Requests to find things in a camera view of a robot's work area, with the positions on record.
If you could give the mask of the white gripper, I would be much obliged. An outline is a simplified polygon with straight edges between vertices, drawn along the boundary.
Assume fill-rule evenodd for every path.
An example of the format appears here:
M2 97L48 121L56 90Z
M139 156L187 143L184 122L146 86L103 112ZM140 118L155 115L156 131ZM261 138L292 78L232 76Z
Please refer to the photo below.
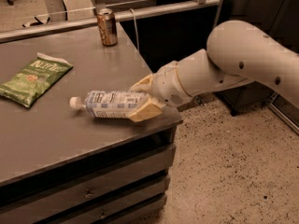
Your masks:
M154 75L150 74L140 79L129 91L151 93L158 99L149 96L127 114L133 122L155 118L164 112L165 104L172 107L185 105L192 97L182 88L178 77L178 63L173 61L162 66Z

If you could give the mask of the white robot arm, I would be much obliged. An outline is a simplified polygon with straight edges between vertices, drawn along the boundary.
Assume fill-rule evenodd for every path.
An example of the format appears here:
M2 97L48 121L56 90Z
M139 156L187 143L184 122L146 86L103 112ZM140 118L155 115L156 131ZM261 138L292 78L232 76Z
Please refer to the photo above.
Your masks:
M259 82L299 107L299 56L259 28L226 21L208 36L206 47L143 77L131 91L146 93L128 118L155 118L168 105L178 107L193 97Z

